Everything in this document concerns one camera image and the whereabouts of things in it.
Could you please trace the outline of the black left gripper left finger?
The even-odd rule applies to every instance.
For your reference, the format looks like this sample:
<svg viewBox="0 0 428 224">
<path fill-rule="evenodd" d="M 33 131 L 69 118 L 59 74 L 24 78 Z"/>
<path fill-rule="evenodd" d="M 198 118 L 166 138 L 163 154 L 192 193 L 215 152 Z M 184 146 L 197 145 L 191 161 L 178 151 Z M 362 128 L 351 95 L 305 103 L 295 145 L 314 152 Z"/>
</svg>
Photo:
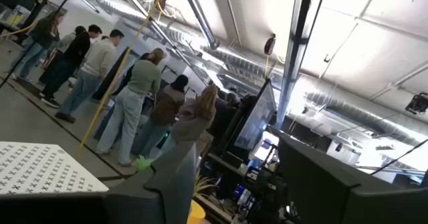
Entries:
<svg viewBox="0 0 428 224">
<path fill-rule="evenodd" d="M 2 223 L 186 223 L 195 144 L 109 189 L 56 144 L 1 143 Z"/>
</svg>

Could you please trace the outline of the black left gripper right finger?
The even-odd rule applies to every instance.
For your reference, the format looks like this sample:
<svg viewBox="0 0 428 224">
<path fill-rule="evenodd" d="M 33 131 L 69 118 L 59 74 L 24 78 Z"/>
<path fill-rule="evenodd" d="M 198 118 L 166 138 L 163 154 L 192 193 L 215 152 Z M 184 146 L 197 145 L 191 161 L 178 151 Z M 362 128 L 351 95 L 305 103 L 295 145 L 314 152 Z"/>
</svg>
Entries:
<svg viewBox="0 0 428 224">
<path fill-rule="evenodd" d="M 280 170 L 303 223 L 427 224 L 427 188 L 404 189 L 368 175 L 288 135 Z"/>
</svg>

